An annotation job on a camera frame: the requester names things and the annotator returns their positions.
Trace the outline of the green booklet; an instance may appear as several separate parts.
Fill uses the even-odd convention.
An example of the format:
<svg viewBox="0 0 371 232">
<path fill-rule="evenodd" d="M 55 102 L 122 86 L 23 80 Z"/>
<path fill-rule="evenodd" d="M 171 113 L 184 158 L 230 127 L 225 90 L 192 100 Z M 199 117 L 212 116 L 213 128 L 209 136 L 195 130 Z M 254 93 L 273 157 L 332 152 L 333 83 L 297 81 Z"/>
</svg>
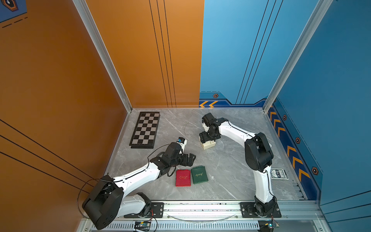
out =
<svg viewBox="0 0 371 232">
<path fill-rule="evenodd" d="M 208 182 L 207 172 L 204 166 L 198 166 L 191 169 L 193 184 Z"/>
</svg>

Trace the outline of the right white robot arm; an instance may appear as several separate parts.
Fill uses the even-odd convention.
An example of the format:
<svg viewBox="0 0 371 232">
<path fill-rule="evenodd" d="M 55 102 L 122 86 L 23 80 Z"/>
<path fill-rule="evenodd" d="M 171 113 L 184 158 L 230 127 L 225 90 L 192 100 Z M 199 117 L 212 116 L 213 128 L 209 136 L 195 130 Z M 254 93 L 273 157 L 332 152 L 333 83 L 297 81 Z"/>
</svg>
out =
<svg viewBox="0 0 371 232">
<path fill-rule="evenodd" d="M 226 136 L 244 148 L 245 161 L 254 171 L 256 185 L 254 214 L 273 216 L 278 209 L 277 198 L 272 191 L 271 166 L 274 154 L 264 133 L 253 133 L 239 128 L 228 119 L 215 118 L 211 113 L 202 117 L 204 131 L 199 134 L 203 149 L 214 146 L 217 139 Z"/>
</svg>

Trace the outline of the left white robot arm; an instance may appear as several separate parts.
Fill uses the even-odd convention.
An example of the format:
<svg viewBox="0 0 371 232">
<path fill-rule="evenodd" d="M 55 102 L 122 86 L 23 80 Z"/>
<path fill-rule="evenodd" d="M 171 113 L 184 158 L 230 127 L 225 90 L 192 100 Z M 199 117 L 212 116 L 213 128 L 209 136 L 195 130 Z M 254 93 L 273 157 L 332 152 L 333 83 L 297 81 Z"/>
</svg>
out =
<svg viewBox="0 0 371 232">
<path fill-rule="evenodd" d="M 98 179 L 82 203 L 82 209 L 94 226 L 102 230 L 117 217 L 132 214 L 138 217 L 151 216 L 151 200 L 142 192 L 133 196 L 129 194 L 162 176 L 171 177 L 179 165 L 191 167 L 196 156 L 184 153 L 186 144 L 187 140 L 180 137 L 143 167 L 119 177 L 105 175 Z"/>
</svg>

